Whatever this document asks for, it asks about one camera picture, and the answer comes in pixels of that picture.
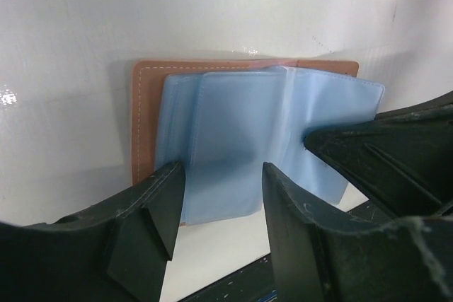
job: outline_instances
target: stitched edge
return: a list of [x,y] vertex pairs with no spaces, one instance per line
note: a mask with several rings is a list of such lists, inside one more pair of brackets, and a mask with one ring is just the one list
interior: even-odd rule
[[137,182],[140,180],[140,116],[142,113],[142,73],[150,69],[173,69],[173,70],[228,70],[228,69],[248,69],[248,66],[144,66],[139,71],[139,103],[137,118]]

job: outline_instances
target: white surface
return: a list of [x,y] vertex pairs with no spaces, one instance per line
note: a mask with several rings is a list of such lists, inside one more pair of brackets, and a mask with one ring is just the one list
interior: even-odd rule
[[[129,73],[144,57],[325,57],[382,110],[453,89],[453,0],[0,0],[0,219],[53,222],[125,188]],[[348,188],[341,206],[363,200]],[[162,301],[268,251],[263,213],[182,228]]]

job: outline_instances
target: brown leather pad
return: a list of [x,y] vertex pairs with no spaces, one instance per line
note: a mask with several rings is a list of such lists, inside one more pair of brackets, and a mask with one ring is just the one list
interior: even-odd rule
[[170,74],[245,71],[267,66],[298,66],[357,76],[359,64],[317,59],[142,60],[132,70],[132,183],[154,170],[157,124],[165,78]]

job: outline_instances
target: light blue fabric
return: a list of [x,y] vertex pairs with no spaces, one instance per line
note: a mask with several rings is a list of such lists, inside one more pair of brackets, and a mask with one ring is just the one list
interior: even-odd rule
[[298,185],[339,203],[347,182],[304,148],[312,129],[372,120],[384,87],[312,69],[273,67],[166,79],[156,168],[182,160],[187,224],[260,209],[261,168],[273,162]]

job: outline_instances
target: brown leather mat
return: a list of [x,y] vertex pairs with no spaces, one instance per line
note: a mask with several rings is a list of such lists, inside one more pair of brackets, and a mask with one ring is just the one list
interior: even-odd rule
[[142,60],[132,70],[132,183],[150,175],[154,169],[157,124],[165,78],[170,74],[208,71],[244,71],[284,65],[320,69],[357,76],[359,64],[350,61],[317,59],[253,60]]

